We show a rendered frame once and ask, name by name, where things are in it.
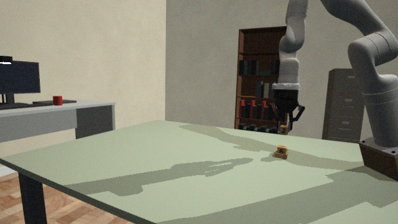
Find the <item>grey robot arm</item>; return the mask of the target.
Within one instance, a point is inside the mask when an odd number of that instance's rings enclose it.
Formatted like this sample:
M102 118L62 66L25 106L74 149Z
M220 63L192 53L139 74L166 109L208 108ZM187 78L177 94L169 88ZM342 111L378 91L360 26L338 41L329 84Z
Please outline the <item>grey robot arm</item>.
M279 79L272 89L300 89L297 51L305 42L310 0L289 0L286 36L279 42ZM364 37L348 46L348 57L361 89L374 142L382 147L398 147L398 77L380 75L376 66L398 56L393 33L373 13L364 0L321 0L332 15L357 27ZM295 52L294 52L295 51Z

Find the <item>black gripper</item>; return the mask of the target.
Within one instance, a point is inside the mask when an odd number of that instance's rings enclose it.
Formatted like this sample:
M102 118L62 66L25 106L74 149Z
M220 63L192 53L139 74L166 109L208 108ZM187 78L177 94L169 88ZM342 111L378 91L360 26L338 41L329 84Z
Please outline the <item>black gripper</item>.
M269 110L271 112L272 118L277 120L277 129L280 131L281 126L281 116L282 113L286 112L289 114L289 129L288 132L292 130L292 125L294 121L298 121L299 117L303 113L305 107L298 103L298 93L299 90L281 90L277 89L277 98L275 103L268 104ZM278 116L276 116L274 108L279 110ZM293 110L298 107L298 114L293 118Z

